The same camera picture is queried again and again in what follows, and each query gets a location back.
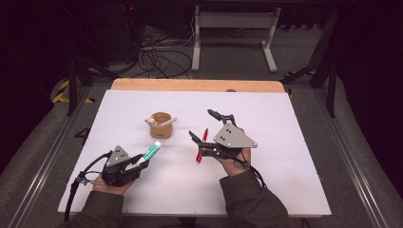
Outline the black tripod stand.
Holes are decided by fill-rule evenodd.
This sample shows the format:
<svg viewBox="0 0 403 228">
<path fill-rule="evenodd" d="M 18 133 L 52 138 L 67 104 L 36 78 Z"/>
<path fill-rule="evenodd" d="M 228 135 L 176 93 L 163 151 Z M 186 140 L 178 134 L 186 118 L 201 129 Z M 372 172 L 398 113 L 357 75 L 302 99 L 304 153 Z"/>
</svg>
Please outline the black tripod stand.
<svg viewBox="0 0 403 228">
<path fill-rule="evenodd" d="M 96 63 L 84 58 L 84 57 L 72 57 L 67 61 L 67 79 L 68 79 L 68 116 L 71 116 L 78 106 L 77 96 L 77 81 L 80 81 L 84 86 L 91 86 L 93 84 L 93 78 L 89 73 L 89 70 L 93 68 L 102 75 L 115 80 L 119 76 L 114 72 L 97 65 Z"/>
</svg>

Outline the grey metal stand frame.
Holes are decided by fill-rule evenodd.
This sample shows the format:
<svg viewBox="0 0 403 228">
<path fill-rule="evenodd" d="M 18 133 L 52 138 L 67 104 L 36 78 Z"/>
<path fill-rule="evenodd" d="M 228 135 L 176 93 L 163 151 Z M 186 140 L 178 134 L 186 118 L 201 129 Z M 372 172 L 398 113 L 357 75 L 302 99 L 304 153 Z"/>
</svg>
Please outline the grey metal stand frame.
<svg viewBox="0 0 403 228">
<path fill-rule="evenodd" d="M 274 38 L 281 8 L 270 12 L 210 12 L 201 11 L 200 6 L 195 7 L 193 19 L 193 57 L 191 69 L 198 71 L 201 59 L 201 29 L 268 29 L 266 40 L 260 42 L 267 66 L 273 73 L 277 72 L 271 44 Z"/>
</svg>

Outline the red pen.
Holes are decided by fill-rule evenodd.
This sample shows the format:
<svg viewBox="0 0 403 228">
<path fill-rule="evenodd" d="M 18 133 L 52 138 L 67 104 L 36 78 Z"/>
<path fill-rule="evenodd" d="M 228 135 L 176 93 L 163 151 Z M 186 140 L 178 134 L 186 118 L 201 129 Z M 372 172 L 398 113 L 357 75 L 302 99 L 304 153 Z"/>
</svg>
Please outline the red pen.
<svg viewBox="0 0 403 228">
<path fill-rule="evenodd" d="M 208 127 L 204 130 L 203 136 L 202 136 L 202 141 L 206 142 L 208 136 Z M 202 155 L 200 153 L 197 154 L 196 157 L 196 163 L 199 164 L 202 161 Z"/>
</svg>

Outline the white table sheet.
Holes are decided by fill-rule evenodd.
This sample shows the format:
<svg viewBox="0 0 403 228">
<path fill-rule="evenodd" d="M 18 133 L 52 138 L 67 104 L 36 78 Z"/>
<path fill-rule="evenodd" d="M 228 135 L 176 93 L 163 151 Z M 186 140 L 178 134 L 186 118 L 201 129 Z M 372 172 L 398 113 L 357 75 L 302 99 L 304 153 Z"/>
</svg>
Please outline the white table sheet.
<svg viewBox="0 0 403 228">
<path fill-rule="evenodd" d="M 222 216 L 219 184 L 225 173 L 213 158 L 196 159 L 191 137 L 213 138 L 221 122 L 215 110 L 232 114 L 237 126 L 257 143 L 252 164 L 292 217 L 328 216 L 331 209 L 297 116 L 286 93 L 109 90 L 106 92 L 73 172 L 102 170 L 103 154 L 121 146 L 129 155 L 154 143 L 146 118 L 166 112 L 176 118 L 172 136 L 162 142 L 125 194 L 131 215 Z"/>
</svg>

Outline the person's right hand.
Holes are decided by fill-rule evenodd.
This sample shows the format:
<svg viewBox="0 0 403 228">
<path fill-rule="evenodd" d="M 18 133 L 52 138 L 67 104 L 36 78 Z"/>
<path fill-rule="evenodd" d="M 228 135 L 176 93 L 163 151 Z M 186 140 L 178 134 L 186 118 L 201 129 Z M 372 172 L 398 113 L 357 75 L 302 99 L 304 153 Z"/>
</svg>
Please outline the person's right hand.
<svg viewBox="0 0 403 228">
<path fill-rule="evenodd" d="M 217 161 L 222 165 L 223 170 L 229 177 L 237 176 L 245 171 L 248 171 L 248 167 L 243 167 L 241 164 L 243 162 L 251 163 L 251 149 L 242 148 L 242 150 L 237 155 L 237 159 L 234 161 L 232 159 L 221 159 L 217 158 Z"/>
</svg>

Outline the person's left hand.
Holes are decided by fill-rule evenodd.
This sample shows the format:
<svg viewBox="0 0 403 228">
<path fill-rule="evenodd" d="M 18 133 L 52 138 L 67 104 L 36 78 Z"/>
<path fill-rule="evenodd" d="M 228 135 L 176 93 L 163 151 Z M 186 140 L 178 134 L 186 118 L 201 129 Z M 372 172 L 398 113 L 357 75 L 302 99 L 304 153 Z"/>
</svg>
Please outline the person's left hand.
<svg viewBox="0 0 403 228">
<path fill-rule="evenodd" d="M 95 184 L 92 187 L 93 191 L 104 192 L 108 194 L 123 195 L 132 185 L 134 181 L 131 181 L 121 187 L 107 185 L 101 176 L 95 180 Z"/>
</svg>

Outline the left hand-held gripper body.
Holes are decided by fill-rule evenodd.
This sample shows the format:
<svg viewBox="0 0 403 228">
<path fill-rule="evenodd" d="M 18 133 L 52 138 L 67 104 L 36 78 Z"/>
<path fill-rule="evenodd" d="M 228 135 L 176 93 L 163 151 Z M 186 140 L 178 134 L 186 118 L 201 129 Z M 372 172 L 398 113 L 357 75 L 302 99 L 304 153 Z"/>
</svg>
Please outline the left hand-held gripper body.
<svg viewBox="0 0 403 228">
<path fill-rule="evenodd" d="M 132 165 L 136 164 L 130 161 L 132 158 L 119 145 L 110 152 L 102 171 L 102 179 L 107 185 L 123 186 L 138 178 L 127 173 Z"/>
</svg>

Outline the aluminium floor rail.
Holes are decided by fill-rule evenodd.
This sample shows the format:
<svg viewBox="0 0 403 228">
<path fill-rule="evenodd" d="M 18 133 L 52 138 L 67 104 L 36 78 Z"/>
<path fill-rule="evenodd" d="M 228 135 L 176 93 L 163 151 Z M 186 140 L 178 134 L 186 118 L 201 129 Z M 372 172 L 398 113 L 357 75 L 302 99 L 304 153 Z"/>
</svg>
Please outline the aluminium floor rail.
<svg viewBox="0 0 403 228">
<path fill-rule="evenodd" d="M 29 212 L 31 211 L 46 184 L 49 173 L 51 172 L 51 169 L 60 154 L 61 148 L 65 143 L 67 133 L 71 129 L 71 126 L 73 125 L 82 105 L 85 103 L 86 97 L 90 91 L 91 86 L 84 86 L 81 88 L 80 92 L 78 93 L 78 104 L 76 108 L 72 111 L 70 116 L 65 116 L 65 120 L 57 133 L 55 140 L 47 152 L 44 161 L 41 163 L 39 170 L 35 173 L 27 193 L 24 195 L 24 198 L 20 202 L 7 228 L 23 227 Z"/>
<path fill-rule="evenodd" d="M 333 118 L 330 114 L 330 111 L 326 105 L 326 99 L 322 94 L 320 89 L 313 89 L 314 96 L 317 99 L 318 105 L 320 106 L 322 112 L 326 117 L 327 123 L 330 125 L 332 129 L 332 135 L 336 139 L 336 145 L 339 151 L 341 158 L 349 172 L 349 175 L 353 181 L 355 186 L 355 190 L 358 193 L 364 208 L 371 220 L 371 223 L 374 228 L 391 228 L 388 221 L 382 214 L 376 200 L 374 197 L 374 193 L 368 183 L 364 173 L 358 166 L 352 151 L 349 145 L 346 142 L 344 135 L 341 132 L 341 129 L 337 123 L 337 120 Z"/>
</svg>

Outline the wooden pen holder cup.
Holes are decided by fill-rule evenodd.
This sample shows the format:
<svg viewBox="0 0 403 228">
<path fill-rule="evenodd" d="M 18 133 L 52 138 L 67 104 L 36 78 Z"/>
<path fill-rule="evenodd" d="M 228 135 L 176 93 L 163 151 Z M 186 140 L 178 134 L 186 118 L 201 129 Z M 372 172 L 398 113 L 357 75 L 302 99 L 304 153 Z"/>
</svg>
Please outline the wooden pen holder cup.
<svg viewBox="0 0 403 228">
<path fill-rule="evenodd" d="M 164 123 L 170 119 L 171 116 L 165 112 L 156 112 L 147 118 L 145 122 L 150 127 L 150 136 L 154 139 L 169 139 L 173 133 L 173 125 Z"/>
</svg>

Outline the green white glue stick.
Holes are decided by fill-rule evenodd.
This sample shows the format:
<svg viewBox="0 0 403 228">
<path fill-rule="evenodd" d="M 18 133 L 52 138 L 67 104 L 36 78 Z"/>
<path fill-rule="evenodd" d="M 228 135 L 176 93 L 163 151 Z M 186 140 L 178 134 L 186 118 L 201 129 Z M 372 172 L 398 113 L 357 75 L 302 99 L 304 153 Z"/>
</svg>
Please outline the green white glue stick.
<svg viewBox="0 0 403 228">
<path fill-rule="evenodd" d="M 155 141 L 149 148 L 148 150 L 139 158 L 139 160 L 136 162 L 137 165 L 140 165 L 143 162 L 151 160 L 161 149 L 162 143 L 159 141 Z"/>
</svg>

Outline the yellow black hazard tape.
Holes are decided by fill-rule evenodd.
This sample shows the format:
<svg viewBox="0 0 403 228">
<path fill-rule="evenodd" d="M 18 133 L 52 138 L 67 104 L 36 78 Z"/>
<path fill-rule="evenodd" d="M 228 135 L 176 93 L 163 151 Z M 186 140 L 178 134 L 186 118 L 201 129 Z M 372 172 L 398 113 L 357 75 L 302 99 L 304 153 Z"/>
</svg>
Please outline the yellow black hazard tape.
<svg viewBox="0 0 403 228">
<path fill-rule="evenodd" d="M 69 80 L 65 79 L 58 91 L 56 92 L 54 98 L 52 99 L 52 101 L 56 104 L 56 103 L 62 103 L 62 104 L 68 104 L 69 103 L 69 98 L 64 96 L 64 93 L 67 91 L 67 87 L 69 85 Z"/>
</svg>

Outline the black equipment case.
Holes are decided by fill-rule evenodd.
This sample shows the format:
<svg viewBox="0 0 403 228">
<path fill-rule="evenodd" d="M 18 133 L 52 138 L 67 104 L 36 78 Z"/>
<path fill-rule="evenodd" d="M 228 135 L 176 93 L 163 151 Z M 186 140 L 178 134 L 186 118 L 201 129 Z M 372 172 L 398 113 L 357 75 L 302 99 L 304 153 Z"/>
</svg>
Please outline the black equipment case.
<svg viewBox="0 0 403 228">
<path fill-rule="evenodd" d="M 110 62 L 136 63 L 138 46 L 135 30 L 124 5 L 106 7 L 106 57 Z"/>
</svg>

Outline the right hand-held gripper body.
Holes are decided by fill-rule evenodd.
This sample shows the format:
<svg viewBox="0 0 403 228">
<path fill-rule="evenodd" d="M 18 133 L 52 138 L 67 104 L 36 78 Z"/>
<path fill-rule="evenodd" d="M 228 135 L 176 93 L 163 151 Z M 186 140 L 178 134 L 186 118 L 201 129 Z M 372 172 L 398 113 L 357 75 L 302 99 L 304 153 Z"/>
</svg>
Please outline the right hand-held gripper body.
<svg viewBox="0 0 403 228">
<path fill-rule="evenodd" d="M 198 144 L 198 153 L 203 157 L 235 159 L 242 148 L 258 147 L 254 140 L 237 127 L 232 114 L 223 116 L 225 123 L 222 123 L 222 129 L 213 137 L 212 142 Z"/>
</svg>

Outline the black metal stand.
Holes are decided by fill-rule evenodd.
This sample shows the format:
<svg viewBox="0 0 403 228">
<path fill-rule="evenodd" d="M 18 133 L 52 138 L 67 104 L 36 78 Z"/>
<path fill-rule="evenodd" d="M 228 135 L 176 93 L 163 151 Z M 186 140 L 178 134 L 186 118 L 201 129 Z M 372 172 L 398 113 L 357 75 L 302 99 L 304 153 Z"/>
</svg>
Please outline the black metal stand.
<svg viewBox="0 0 403 228">
<path fill-rule="evenodd" d="M 308 74 L 312 70 L 315 70 L 316 73 L 310 81 L 310 86 L 311 88 L 321 88 L 325 81 L 328 81 L 326 108 L 332 118 L 336 116 L 334 111 L 336 95 L 336 67 L 334 60 L 331 57 L 332 53 L 328 47 L 332 38 L 334 27 L 336 25 L 338 13 L 338 9 L 332 10 L 330 18 L 327 20 L 325 27 L 321 32 L 308 65 L 280 80 L 282 84 L 287 85 L 301 76 Z"/>
</svg>

